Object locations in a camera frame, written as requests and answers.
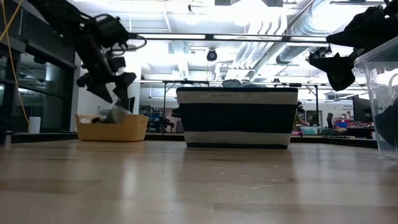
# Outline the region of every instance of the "desk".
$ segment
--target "desk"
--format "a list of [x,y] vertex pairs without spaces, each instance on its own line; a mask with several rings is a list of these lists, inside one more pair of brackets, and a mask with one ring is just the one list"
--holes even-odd
[[355,136],[357,138],[372,138],[374,128],[347,128],[347,135]]
[[397,223],[397,165],[374,149],[328,144],[13,144],[1,159],[0,217],[15,224]]

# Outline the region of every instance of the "metal frame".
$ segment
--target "metal frame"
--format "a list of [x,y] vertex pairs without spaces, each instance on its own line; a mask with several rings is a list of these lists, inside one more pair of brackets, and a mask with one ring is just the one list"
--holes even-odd
[[[177,84],[177,83],[180,83],[180,84],[195,84],[195,83],[199,83],[199,84],[206,84],[207,87],[210,87],[210,83],[208,81],[188,81],[188,80],[167,81],[167,80],[164,80],[163,83],[164,83],[164,95],[163,95],[163,97],[164,97],[163,98],[163,116],[164,116],[164,118],[166,118],[165,117],[166,116],[166,93],[171,88],[173,88],[173,86],[175,84]],[[167,84],[169,84],[169,83],[173,83],[173,85],[169,89],[167,89]]]
[[325,36],[299,35],[247,35],[247,34],[184,34],[184,33],[141,33],[147,40],[203,40],[240,42],[282,42],[327,44]]
[[[180,84],[194,84],[194,83],[199,83],[199,84],[206,84],[207,87],[210,87],[210,83],[209,81],[188,81],[188,80],[174,80],[174,81],[167,81],[164,80],[162,81],[162,83],[164,83],[164,98],[163,98],[163,117],[165,118],[165,114],[166,114],[166,93],[176,84],[176,83],[180,83]],[[168,83],[173,83],[173,86],[171,86],[169,89],[167,89],[167,84]],[[310,86],[314,86],[315,87],[315,92],[313,92],[311,89],[309,89],[314,95],[315,95],[315,102],[316,102],[316,110],[317,110],[317,126],[319,126],[319,98],[318,98],[318,84],[301,84],[301,83],[265,83],[268,85],[274,85],[275,88],[277,86],[289,86],[289,87],[293,87],[293,88],[297,88],[297,87],[302,87],[305,86],[306,88],[309,89]]]

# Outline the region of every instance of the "glass wall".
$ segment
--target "glass wall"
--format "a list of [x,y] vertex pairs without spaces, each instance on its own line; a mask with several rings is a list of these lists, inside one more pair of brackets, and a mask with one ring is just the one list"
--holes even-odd
[[[62,130],[62,98],[38,93],[25,88],[19,88],[18,91],[21,95],[27,117],[36,116],[42,119],[40,132],[49,133]],[[17,101],[12,117],[14,123],[17,124],[18,131],[25,131],[27,129],[27,123],[20,101]]]
[[28,119],[31,116],[41,118],[41,133],[69,131],[73,70],[48,63],[44,58],[28,53],[16,58],[21,59],[14,61],[18,89],[8,55],[3,53],[0,58],[1,116],[10,121],[15,132],[25,133],[28,131],[28,123],[22,110],[23,105]]
[[20,83],[43,89],[49,93],[65,93],[65,70],[31,54],[21,55]]
[[0,111],[2,111],[2,99],[4,98],[4,85],[0,84]]
[[0,57],[0,77],[1,78],[6,77],[6,68],[7,68],[7,58]]

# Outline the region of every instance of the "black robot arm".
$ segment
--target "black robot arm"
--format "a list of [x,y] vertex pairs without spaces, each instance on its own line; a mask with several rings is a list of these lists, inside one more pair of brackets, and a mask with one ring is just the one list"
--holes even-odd
[[88,73],[77,81],[79,87],[87,90],[109,103],[113,100],[106,83],[115,83],[113,92],[124,102],[128,100],[127,88],[136,78],[134,73],[116,75],[126,62],[122,57],[115,57],[113,47],[119,45],[128,49],[127,41],[137,38],[129,33],[120,23],[119,18],[108,14],[91,17],[67,0],[28,0],[58,32],[67,44],[74,46]]

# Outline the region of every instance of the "basket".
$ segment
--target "basket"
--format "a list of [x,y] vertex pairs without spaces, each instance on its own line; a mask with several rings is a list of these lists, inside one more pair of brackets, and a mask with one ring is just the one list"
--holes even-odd
[[[119,124],[93,124],[91,120],[97,116],[75,116],[78,138],[82,141],[142,141],[148,124],[148,117],[142,115],[126,115],[124,121]],[[88,119],[90,123],[82,123],[83,119]]]

